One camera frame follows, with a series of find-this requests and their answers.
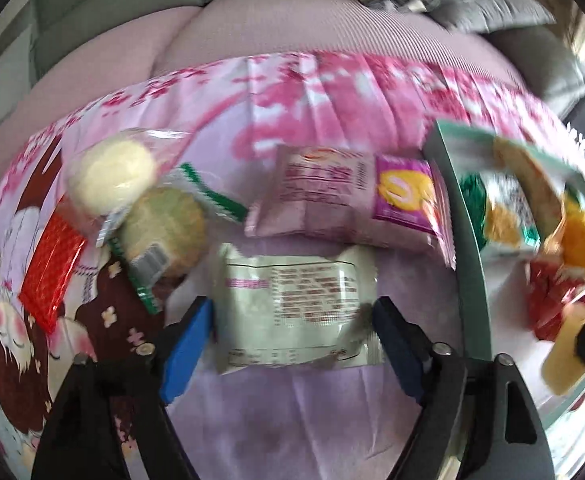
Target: barcode label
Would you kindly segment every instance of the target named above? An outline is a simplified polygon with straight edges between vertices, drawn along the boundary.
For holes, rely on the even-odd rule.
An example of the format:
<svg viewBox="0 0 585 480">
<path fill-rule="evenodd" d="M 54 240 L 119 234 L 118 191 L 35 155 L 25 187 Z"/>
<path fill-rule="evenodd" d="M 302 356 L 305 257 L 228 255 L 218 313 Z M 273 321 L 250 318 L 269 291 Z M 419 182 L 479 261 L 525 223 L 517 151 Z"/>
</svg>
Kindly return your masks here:
<svg viewBox="0 0 585 480">
<path fill-rule="evenodd" d="M 130 262 L 137 279 L 144 286 L 153 286 L 168 268 L 170 260 L 159 244 L 152 244 L 146 251 Z"/>
</svg>

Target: screw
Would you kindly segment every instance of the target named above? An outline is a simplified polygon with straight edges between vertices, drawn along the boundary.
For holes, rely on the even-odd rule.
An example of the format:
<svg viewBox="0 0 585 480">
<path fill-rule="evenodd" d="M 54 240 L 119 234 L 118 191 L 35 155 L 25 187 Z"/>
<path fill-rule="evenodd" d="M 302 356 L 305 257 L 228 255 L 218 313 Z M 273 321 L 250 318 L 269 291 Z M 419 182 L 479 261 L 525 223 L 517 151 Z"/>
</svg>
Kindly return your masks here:
<svg viewBox="0 0 585 480">
<path fill-rule="evenodd" d="M 446 343 L 435 343 L 433 345 L 433 351 L 439 355 L 450 355 L 453 353 L 453 349 Z"/>
<path fill-rule="evenodd" d="M 153 345 L 153 343 L 144 343 L 139 345 L 135 351 L 141 355 L 141 356 L 148 356 L 148 355 L 153 355 L 155 352 L 155 346 Z"/>
<path fill-rule="evenodd" d="M 72 363 L 74 365 L 85 365 L 89 359 L 90 359 L 90 356 L 88 354 L 84 354 L 83 352 L 80 352 L 77 355 L 75 355 L 74 359 L 72 360 Z"/>
<path fill-rule="evenodd" d="M 512 366 L 515 364 L 515 361 L 513 360 L 513 358 L 508 354 L 497 355 L 497 361 L 499 362 L 499 364 L 504 365 L 504 366 Z"/>
</svg>

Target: pink sofa cushion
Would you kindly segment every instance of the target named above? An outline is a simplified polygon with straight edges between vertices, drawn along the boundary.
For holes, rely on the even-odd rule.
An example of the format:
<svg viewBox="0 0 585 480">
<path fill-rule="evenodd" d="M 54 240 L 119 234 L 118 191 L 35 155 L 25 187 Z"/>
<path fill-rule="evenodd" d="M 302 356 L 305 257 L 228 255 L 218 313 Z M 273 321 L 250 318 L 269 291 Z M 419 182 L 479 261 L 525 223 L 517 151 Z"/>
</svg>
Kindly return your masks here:
<svg viewBox="0 0 585 480">
<path fill-rule="evenodd" d="M 157 56 L 200 10 L 177 7 L 132 20 L 57 63 L 0 124 L 0 180 L 30 135 L 95 98 L 150 78 Z"/>
<path fill-rule="evenodd" d="M 215 0 L 175 38 L 154 75 L 287 50 L 401 56 L 523 86 L 517 69 L 479 36 L 450 33 L 419 14 L 370 10 L 356 0 Z"/>
</svg>

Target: red wrapped snack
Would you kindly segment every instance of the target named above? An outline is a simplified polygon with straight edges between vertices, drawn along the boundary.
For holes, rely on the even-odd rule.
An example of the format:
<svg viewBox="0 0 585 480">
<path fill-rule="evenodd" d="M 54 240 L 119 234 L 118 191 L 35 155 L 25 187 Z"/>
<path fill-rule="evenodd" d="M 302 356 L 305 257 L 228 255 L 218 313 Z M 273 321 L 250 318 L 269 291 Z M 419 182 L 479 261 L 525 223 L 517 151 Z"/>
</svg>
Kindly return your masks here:
<svg viewBox="0 0 585 480">
<path fill-rule="evenodd" d="M 537 339 L 555 341 L 565 305 L 585 303 L 585 270 L 537 258 L 528 263 L 528 316 Z"/>
<path fill-rule="evenodd" d="M 54 331 L 57 310 L 86 239 L 56 210 L 34 250 L 18 295 L 46 333 Z"/>
</svg>

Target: pink floral tablecloth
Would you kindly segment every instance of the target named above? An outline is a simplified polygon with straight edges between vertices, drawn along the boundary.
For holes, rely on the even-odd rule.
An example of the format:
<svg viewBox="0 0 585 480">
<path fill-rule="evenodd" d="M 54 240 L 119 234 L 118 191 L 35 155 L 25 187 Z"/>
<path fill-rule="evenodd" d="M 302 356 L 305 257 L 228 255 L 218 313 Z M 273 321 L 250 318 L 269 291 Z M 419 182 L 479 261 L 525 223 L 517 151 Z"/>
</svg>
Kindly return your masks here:
<svg viewBox="0 0 585 480">
<path fill-rule="evenodd" d="M 82 255 L 55 332 L 17 299 L 42 229 L 64 193 L 64 163 L 133 126 L 191 132 L 181 155 L 208 185 L 246 205 L 279 143 L 395 152 L 419 148 L 435 119 L 526 140 L 579 159 L 566 129 L 522 89 L 457 69 L 390 57 L 316 52 L 241 57 L 188 68 L 89 103 L 31 137 L 0 184 L 0 449 L 27 478 L 38 439 L 76 352 L 119 358 L 207 294 L 203 262 L 149 316 L 108 250 Z M 213 241 L 246 254 L 335 254 L 300 237 L 246 240 L 223 225 Z M 461 346 L 454 274 L 423 256 L 378 251 L 378 289 L 431 338 Z M 387 366 L 254 368 L 218 376 L 204 358 L 169 407 L 202 479 L 385 478 L 418 408 Z M 115 402 L 133 478 L 144 478 L 125 399 Z"/>
</svg>

